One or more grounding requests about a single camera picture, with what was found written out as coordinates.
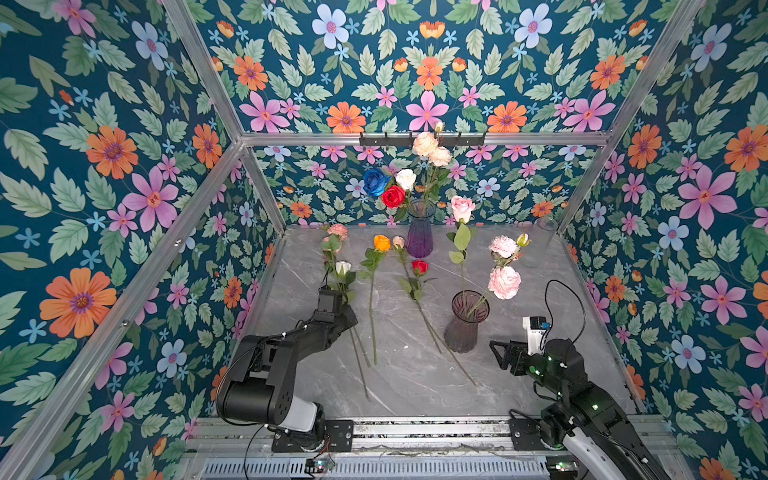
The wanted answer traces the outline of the cream pink peony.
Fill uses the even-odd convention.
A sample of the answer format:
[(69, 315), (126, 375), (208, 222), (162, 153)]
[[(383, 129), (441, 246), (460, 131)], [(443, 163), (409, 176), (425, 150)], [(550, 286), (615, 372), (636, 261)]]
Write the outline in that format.
[(442, 146), (438, 137), (429, 131), (419, 133), (413, 142), (412, 151), (427, 162), (426, 177), (422, 199), (436, 202), (440, 182), (446, 174), (443, 173), (453, 163), (451, 151)]

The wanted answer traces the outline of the pink carnation top flower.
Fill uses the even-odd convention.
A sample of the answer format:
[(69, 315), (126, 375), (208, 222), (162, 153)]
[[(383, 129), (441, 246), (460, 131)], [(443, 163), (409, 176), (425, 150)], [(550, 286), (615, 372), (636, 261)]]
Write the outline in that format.
[(347, 238), (348, 229), (345, 225), (333, 224), (325, 229), (325, 237), (320, 246), (326, 263), (333, 264), (336, 262)]

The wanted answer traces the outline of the orange artificial flower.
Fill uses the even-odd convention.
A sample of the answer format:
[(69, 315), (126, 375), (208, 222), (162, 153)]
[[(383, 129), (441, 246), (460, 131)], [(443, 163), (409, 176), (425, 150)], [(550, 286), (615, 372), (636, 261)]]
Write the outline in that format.
[(364, 259), (360, 263), (363, 272), (361, 275), (368, 279), (370, 282), (369, 294), (367, 300), (367, 311), (369, 315), (370, 328), (371, 328), (371, 341), (372, 341), (372, 354), (373, 363), (377, 364), (378, 352), (377, 352), (377, 335), (375, 326), (375, 314), (374, 314), (374, 292), (375, 292), (375, 280), (376, 272), (381, 262), (386, 257), (387, 253), (391, 249), (391, 240), (385, 235), (375, 235), (373, 238), (373, 244), (370, 248), (367, 248), (364, 254)]

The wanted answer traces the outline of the red artificial rose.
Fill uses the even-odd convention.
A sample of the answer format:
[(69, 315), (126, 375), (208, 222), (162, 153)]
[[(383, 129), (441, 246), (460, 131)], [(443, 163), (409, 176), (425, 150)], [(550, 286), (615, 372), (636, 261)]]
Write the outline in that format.
[(398, 185), (391, 185), (381, 195), (382, 203), (388, 209), (400, 208), (405, 203), (406, 198), (406, 191)]

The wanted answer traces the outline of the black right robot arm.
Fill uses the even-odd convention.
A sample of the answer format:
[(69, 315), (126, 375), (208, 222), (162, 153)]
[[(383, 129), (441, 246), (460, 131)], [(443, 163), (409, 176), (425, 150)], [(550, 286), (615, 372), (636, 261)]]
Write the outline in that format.
[(596, 479), (669, 477), (616, 400), (589, 380), (573, 341), (553, 339), (534, 354), (517, 341), (492, 340), (489, 347), (501, 369), (552, 393), (537, 420), (543, 445), (567, 450)]

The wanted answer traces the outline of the blue artificial rose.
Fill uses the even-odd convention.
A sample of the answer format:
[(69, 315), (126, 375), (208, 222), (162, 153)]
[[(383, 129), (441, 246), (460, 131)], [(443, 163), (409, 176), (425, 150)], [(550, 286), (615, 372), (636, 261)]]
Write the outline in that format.
[(369, 197), (379, 197), (388, 188), (390, 176), (378, 168), (370, 169), (363, 175), (363, 189)]

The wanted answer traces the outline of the small pink rose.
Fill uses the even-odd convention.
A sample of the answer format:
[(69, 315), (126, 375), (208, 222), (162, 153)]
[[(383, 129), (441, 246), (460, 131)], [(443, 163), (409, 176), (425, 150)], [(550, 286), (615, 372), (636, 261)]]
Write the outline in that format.
[(448, 235), (449, 240), (453, 243), (453, 249), (449, 252), (449, 257), (459, 268), (461, 278), (459, 299), (463, 304), (466, 304), (466, 261), (468, 257), (468, 248), (473, 237), (469, 222), (476, 205), (471, 198), (455, 195), (451, 199), (450, 207), (456, 231), (452, 235)]

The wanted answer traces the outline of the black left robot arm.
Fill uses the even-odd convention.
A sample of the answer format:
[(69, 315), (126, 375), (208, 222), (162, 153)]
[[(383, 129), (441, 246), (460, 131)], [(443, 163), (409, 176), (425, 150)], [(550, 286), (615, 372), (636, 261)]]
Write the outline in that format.
[(295, 395), (299, 363), (328, 350), (357, 325), (345, 295), (319, 289), (318, 306), (308, 321), (286, 332), (244, 337), (217, 387), (216, 409), (230, 424), (266, 424), (300, 434), (324, 431), (319, 404)]

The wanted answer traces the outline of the clear glass vase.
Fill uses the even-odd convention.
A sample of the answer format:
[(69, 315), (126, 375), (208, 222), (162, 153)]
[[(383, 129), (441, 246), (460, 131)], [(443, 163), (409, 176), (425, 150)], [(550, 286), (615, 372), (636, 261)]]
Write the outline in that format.
[(551, 217), (541, 217), (528, 226), (525, 233), (529, 243), (522, 248), (523, 266), (534, 267), (546, 259), (547, 250), (557, 231), (558, 223)]

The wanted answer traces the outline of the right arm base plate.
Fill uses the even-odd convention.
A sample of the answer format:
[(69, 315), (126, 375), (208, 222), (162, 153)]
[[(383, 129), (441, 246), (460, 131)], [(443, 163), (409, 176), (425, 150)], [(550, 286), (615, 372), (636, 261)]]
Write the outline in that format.
[(563, 441), (570, 433), (565, 424), (551, 415), (534, 418), (516, 409), (509, 410), (508, 426), (510, 439), (518, 451), (564, 450)]

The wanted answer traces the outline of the light pink peony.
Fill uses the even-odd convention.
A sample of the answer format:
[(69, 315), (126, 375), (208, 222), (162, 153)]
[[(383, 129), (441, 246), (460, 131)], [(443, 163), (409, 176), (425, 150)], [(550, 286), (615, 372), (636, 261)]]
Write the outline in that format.
[(465, 312), (468, 319), (476, 318), (476, 311), (486, 301), (486, 294), (500, 300), (511, 300), (520, 290), (522, 277), (514, 264), (522, 257), (523, 249), (530, 244), (527, 234), (520, 234), (517, 238), (501, 235), (493, 238), (489, 245), (494, 266), (489, 274), (487, 288), (479, 294), (476, 300), (471, 300), (469, 309)]

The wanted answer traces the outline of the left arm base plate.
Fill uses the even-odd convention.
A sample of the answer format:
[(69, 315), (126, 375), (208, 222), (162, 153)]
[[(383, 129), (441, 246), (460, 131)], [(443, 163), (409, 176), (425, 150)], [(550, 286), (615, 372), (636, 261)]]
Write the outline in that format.
[(279, 428), (273, 437), (273, 453), (351, 452), (355, 423), (346, 419), (320, 419), (308, 432)]

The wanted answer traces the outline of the purple blue glass vase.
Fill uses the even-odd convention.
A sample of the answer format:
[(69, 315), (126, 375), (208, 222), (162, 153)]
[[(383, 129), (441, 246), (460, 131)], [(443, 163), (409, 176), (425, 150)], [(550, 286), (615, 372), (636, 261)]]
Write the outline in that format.
[(433, 251), (432, 225), (435, 209), (435, 205), (426, 200), (415, 200), (407, 209), (410, 225), (406, 237), (406, 250), (413, 258), (427, 258)]

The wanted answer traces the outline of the dark smoky glass vase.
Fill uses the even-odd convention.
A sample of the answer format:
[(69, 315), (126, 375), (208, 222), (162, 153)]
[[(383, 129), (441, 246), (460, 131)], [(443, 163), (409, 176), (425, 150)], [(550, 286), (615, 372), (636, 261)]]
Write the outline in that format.
[(445, 345), (455, 353), (473, 350), (478, 341), (479, 325), (490, 315), (486, 297), (474, 290), (462, 290), (452, 299), (453, 316), (444, 329)]

